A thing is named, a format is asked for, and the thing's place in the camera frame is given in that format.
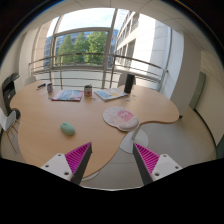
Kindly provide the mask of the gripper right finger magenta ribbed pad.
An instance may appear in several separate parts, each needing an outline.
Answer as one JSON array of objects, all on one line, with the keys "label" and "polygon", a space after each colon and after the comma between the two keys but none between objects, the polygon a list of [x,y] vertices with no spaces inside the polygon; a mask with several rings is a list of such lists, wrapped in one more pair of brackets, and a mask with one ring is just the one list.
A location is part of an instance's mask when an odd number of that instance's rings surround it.
[{"label": "gripper right finger magenta ribbed pad", "polygon": [[182,169],[168,154],[159,155],[137,143],[133,144],[133,155],[144,185]]}]

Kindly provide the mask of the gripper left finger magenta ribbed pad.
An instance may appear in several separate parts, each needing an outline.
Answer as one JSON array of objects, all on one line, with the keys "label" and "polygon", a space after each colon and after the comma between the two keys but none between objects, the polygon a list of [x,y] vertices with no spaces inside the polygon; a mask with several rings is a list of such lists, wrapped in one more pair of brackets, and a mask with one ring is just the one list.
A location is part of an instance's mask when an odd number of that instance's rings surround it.
[{"label": "gripper left finger magenta ribbed pad", "polygon": [[42,169],[79,185],[91,154],[92,144],[86,143],[66,154],[57,153],[42,166]]}]

